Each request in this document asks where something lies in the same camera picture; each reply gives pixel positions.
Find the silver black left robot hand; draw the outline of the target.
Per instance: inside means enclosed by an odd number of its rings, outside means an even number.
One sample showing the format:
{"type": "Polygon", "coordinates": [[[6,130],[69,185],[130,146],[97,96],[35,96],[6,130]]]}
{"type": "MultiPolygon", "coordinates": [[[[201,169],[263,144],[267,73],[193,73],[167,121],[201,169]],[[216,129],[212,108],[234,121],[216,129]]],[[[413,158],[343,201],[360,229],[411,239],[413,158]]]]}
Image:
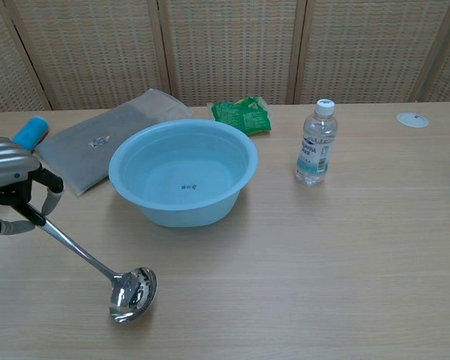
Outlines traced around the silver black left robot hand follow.
{"type": "Polygon", "coordinates": [[[0,205],[15,209],[25,218],[12,222],[0,219],[0,235],[16,235],[45,226],[46,216],[55,209],[63,191],[62,178],[42,167],[29,150],[0,137],[0,205]],[[29,204],[34,182],[47,188],[40,211],[29,204]]]}

